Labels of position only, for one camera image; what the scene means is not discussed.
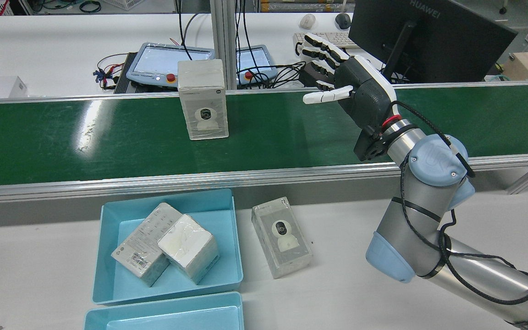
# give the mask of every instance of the black monitor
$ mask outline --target black monitor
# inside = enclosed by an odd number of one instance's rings
[[[517,32],[450,0],[356,0],[350,39],[412,83],[477,82]]]

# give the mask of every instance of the blue plastic bin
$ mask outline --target blue plastic bin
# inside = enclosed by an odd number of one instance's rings
[[[243,330],[237,292],[92,309],[84,330]]]
[[[161,202],[191,215],[217,240],[220,259],[197,285],[184,272],[169,265],[147,286],[111,257],[111,252]],[[236,290],[243,280],[237,240],[233,195],[229,189],[115,201],[101,208],[101,230],[93,302],[104,305],[139,303]]]

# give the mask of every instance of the robotic arm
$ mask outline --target robotic arm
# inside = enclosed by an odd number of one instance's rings
[[[528,273],[445,234],[455,224],[453,208],[475,192],[461,142],[424,117],[438,134],[426,136],[403,119],[397,106],[419,114],[396,100],[390,82],[362,56],[350,57],[309,33],[305,40],[310,46],[302,54],[318,58],[313,66],[335,84],[318,82],[323,92],[305,95],[304,103],[337,100],[361,129],[356,156],[364,161],[387,153],[401,168],[400,194],[392,197],[374,232],[367,261],[397,281],[407,283],[417,275],[528,329]],[[453,221],[440,227],[447,211]]]

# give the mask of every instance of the white table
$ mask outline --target white table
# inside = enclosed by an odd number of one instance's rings
[[[528,191],[507,196],[490,185],[494,175],[478,173],[474,183],[479,192],[457,208],[459,224],[448,234],[528,271]],[[237,189],[245,328],[512,329],[427,280],[400,284],[365,261],[372,232],[397,185],[395,178],[382,178]],[[249,207],[281,196],[289,198],[306,238],[313,242],[314,259],[310,267],[273,280]],[[78,221],[0,227],[0,326],[82,327],[86,311],[96,307],[90,297],[103,203],[76,198],[72,207],[64,204],[57,210],[55,220]],[[30,221],[53,212],[53,204],[34,202],[31,211],[4,205],[9,212],[0,217],[8,224]]]
[[[248,13],[250,44],[265,44],[278,64],[299,60],[292,36],[302,13]],[[313,32],[338,31],[335,13],[315,13]],[[185,27],[190,14],[184,14]],[[241,46],[247,46],[240,25]],[[136,52],[144,42],[180,42],[178,15],[41,15],[0,17],[0,76],[19,76],[29,96],[67,97],[111,94],[95,83],[97,61],[107,55]],[[213,48],[210,14],[196,17],[187,45]],[[120,63],[124,56],[104,64]]]

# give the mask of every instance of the keyboard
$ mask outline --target keyboard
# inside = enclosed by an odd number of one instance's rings
[[[354,48],[360,48],[360,46],[355,44],[347,36],[348,32],[313,32],[313,34],[320,36],[332,44],[335,44],[335,46],[338,46],[339,48],[347,48],[350,50]],[[304,35],[305,33],[295,33],[293,35],[294,44],[297,44],[297,42],[304,42]]]

